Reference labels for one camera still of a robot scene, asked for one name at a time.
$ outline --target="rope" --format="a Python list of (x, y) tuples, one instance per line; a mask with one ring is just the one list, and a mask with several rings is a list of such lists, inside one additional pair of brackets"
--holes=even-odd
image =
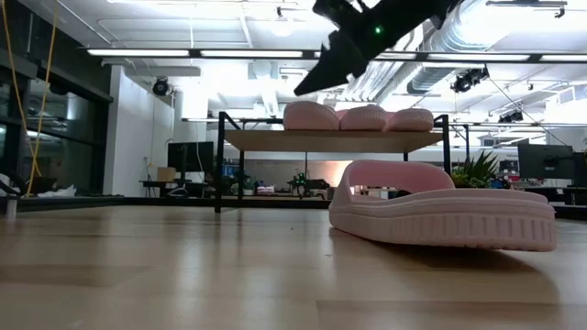
[[(59, 3), (55, 1), (55, 10), (53, 13), (53, 31), (51, 32), (51, 43), (49, 46), (49, 60), (47, 61), (47, 73), (45, 74), (45, 92), (43, 93), (43, 102), (40, 106), (39, 124), (37, 126), (37, 141), (35, 142), (35, 152), (33, 153), (33, 164), (37, 162), (37, 156), (39, 154), (40, 144), (40, 129), (43, 125), (43, 114), (45, 113), (45, 104), (47, 103), (47, 91), (49, 90), (49, 76), (51, 73), (51, 64), (53, 62), (53, 45), (55, 44), (55, 33), (57, 32), (57, 13), (59, 9)], [(30, 178), (28, 179), (27, 197), (30, 196), (30, 190), (35, 180), (35, 167), (30, 170)]]
[[(27, 133), (27, 117), (25, 116), (25, 111), (22, 107), (22, 100), (20, 99), (20, 91), (18, 90), (18, 83), (17, 83), (17, 70), (15, 69), (15, 62), (12, 57), (12, 46), (10, 42), (10, 31), (8, 30), (8, 15), (6, 14), (6, 3), (5, 0), (2, 0), (2, 17), (4, 19), (4, 31), (6, 32), (6, 46), (8, 47), (8, 59), (10, 61), (10, 69), (12, 71), (12, 83), (15, 85), (15, 92), (17, 94), (17, 103), (18, 103), (18, 112), (20, 112), (20, 120), (22, 121), (22, 128), (25, 131), (25, 138), (28, 140), (28, 147), (30, 148), (30, 154), (33, 154), (33, 145), (28, 138)], [(37, 171), (37, 174), (41, 176), (39, 165), (37, 164), (36, 160), (33, 160), (33, 170)]]

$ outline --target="potted plant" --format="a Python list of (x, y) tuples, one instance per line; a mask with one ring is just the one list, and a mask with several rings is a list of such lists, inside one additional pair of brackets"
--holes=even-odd
[(243, 194), (245, 196), (252, 196), (255, 190), (255, 180), (251, 179), (249, 175), (245, 174), (245, 181), (243, 184)]
[(457, 188), (490, 188), (491, 178), (497, 170), (497, 156), (492, 152), (481, 153), (478, 159), (471, 159), (465, 166), (455, 168), (450, 177)]

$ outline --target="hanging cable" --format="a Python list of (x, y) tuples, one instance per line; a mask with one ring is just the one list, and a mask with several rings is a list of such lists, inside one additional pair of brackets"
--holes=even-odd
[[(6, 14), (5, 0), (2, 0), (2, 16), (4, 19), (4, 31), (6, 32), (6, 47), (8, 48), (8, 60), (10, 61), (10, 69), (12, 71), (12, 83), (15, 85), (15, 92), (17, 95), (18, 112), (20, 112), (20, 119), (22, 121), (22, 128), (25, 131), (25, 139), (28, 140), (28, 147), (30, 148), (30, 154), (32, 155), (33, 154), (33, 145), (32, 145), (32, 141), (30, 140), (30, 138), (28, 137), (28, 134), (27, 134), (27, 117), (25, 116), (25, 111), (23, 110), (23, 107), (22, 107), (22, 100), (20, 99), (20, 91), (18, 90), (17, 70), (15, 69), (15, 62), (12, 57), (12, 46), (11, 46), (11, 42), (10, 42), (10, 31), (8, 30), (8, 19), (7, 19), (7, 14)], [(37, 162), (35, 160), (33, 160), (33, 162), (32, 162), (32, 168), (34, 171), (37, 172), (37, 174), (39, 176), (41, 176), (40, 170), (39, 170), (39, 165), (37, 164)]]
[[(51, 73), (51, 64), (53, 62), (53, 46), (55, 44), (55, 33), (57, 32), (57, 17), (58, 17), (59, 3), (55, 1), (55, 10), (53, 13), (53, 31), (51, 32), (51, 43), (49, 45), (49, 59), (47, 61), (47, 74), (45, 74), (45, 92), (43, 93), (43, 102), (40, 106), (39, 124), (37, 125), (37, 141), (35, 141), (35, 153), (33, 154), (33, 164), (37, 162), (40, 144), (40, 129), (43, 126), (43, 114), (45, 113), (45, 105), (47, 103), (47, 92), (49, 91), (49, 76)], [(30, 196), (30, 190), (33, 187), (35, 180), (35, 167), (30, 171), (30, 178), (28, 179), (27, 197)]]
[(492, 82), (495, 87), (497, 87), (497, 89), (502, 92), (502, 94), (508, 99), (510, 100), (510, 102), (512, 103), (512, 105), (514, 105), (520, 112), (522, 112), (524, 115), (526, 115), (528, 118), (530, 118), (530, 120), (532, 120), (536, 125), (538, 125), (540, 128), (542, 128), (542, 130), (544, 130), (548, 135), (552, 136), (553, 138), (555, 138), (558, 142), (562, 143), (563, 146), (569, 146), (566, 143), (562, 142), (562, 140), (560, 140), (560, 138), (558, 138), (556, 135), (552, 134), (552, 132), (550, 132), (549, 130), (547, 130), (545, 127), (543, 127), (542, 125), (540, 125), (540, 123), (534, 119), (531, 115), (529, 115), (526, 111), (524, 111), (524, 109), (522, 109), (521, 106), (519, 106), (516, 102), (514, 102), (514, 100), (512, 100), (512, 98), (506, 93), (504, 92), (504, 90), (493, 81), (493, 79), (488, 78), (490, 82)]

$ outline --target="white wall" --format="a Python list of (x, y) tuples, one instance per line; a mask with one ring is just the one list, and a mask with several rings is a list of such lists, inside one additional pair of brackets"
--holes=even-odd
[(114, 66), (108, 113), (104, 193), (144, 196), (145, 158), (156, 180), (157, 167), (167, 165), (166, 141), (172, 138), (174, 113), (170, 106), (130, 80)]

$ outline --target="wooden floor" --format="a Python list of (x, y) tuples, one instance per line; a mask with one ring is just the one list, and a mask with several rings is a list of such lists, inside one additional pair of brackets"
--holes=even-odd
[(542, 254), (375, 244), (315, 210), (119, 206), (0, 231), (3, 330), (587, 329), (582, 223)]

